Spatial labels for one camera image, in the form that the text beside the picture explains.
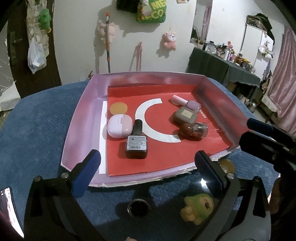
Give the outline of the dark red round bottle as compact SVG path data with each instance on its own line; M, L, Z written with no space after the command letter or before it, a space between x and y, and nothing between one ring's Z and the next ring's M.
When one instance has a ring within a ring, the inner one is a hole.
M179 135L184 138L202 139L208 134L206 123L184 123L179 128Z

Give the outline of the lilac nail polish bottle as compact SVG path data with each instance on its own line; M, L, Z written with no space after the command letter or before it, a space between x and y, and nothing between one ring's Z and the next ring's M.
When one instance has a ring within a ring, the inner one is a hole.
M194 100L186 100L183 99L177 95L173 95L173 97L171 98L171 102L174 105L179 105L179 106L183 106L186 107L196 113L199 112L199 110L201 109L201 104L194 101Z

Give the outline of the taupe square compact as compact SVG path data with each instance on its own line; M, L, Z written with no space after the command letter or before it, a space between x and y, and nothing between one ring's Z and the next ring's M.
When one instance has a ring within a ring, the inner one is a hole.
M173 116L173 121L179 125L182 125L184 123L193 124L196 119L197 113L184 106L179 108Z

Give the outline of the black gel polish bottle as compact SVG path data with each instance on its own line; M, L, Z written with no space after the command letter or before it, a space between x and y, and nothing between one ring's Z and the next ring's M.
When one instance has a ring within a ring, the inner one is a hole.
M145 159L148 153L147 137L142 134L142 120L136 119L132 133L126 138L125 154L129 159Z

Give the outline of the lilac earbuds case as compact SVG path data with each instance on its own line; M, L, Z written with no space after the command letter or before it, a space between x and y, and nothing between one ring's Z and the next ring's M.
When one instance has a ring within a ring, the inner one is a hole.
M112 138L126 138L132 133L133 121L127 114L113 115L107 123L107 132Z

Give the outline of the orange round sponge puff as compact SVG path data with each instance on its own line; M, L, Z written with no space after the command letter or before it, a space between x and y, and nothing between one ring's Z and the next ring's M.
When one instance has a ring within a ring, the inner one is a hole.
M110 106L110 113L112 115L125 114L128 110L127 104L124 102L115 102Z

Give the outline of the green capybara toy figure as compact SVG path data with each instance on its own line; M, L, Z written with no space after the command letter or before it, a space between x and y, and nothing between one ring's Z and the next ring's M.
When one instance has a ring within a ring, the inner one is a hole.
M200 225L214 210L214 201L205 193L184 198L185 207L180 210L181 218L186 222Z

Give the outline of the smartphone with lit screen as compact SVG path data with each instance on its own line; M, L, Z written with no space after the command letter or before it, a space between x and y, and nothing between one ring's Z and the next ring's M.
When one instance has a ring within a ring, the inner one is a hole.
M23 240L24 233L15 210L10 187L1 190L1 221L8 228L9 232Z

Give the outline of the white refrigerator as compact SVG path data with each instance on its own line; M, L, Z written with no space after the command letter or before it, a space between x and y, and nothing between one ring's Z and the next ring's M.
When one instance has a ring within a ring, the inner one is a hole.
M252 72L260 79L263 79L263 74L273 58L273 42L264 30L246 25L241 47L242 56L250 62Z

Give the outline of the purple cardboard tray box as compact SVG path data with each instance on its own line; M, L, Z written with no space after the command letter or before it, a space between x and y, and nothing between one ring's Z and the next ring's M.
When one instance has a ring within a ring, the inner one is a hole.
M173 115L177 95L201 104L197 121L208 125L200 141L182 140ZM148 140L145 159L129 159L125 140L111 138L107 122L110 107L127 105L127 115L140 119ZM92 77L72 116L61 166L72 170L91 150L98 150L101 164L92 178L92 187L130 186L184 174L195 169L194 156L203 150L212 160L239 146L247 131L245 108L217 81L205 76L170 72L126 72Z

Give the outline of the pink plush toy right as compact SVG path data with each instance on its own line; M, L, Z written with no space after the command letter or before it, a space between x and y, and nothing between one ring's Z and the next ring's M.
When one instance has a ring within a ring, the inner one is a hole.
M176 50L176 34L175 33L165 33L164 46L170 51Z

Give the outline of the green tote bag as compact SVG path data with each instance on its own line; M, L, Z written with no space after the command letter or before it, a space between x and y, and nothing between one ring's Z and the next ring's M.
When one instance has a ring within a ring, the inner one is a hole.
M166 0L139 1L137 21L139 23L164 23L166 20Z

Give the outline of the green plush on door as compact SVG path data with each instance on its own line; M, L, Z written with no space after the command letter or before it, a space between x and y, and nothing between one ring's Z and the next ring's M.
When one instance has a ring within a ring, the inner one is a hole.
M49 9L43 9L38 17L39 26L41 30L46 30L48 33L51 32L50 21L51 16L49 13Z

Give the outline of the dark wooden door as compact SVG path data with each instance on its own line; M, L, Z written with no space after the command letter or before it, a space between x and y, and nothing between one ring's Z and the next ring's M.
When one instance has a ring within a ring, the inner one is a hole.
M6 1L11 72L20 97L60 86L54 36L54 1Z

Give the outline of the black backpack on wall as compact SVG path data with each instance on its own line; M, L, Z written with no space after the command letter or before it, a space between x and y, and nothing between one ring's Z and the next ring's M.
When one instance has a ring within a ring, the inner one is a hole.
M136 14L139 0L117 0L116 9Z

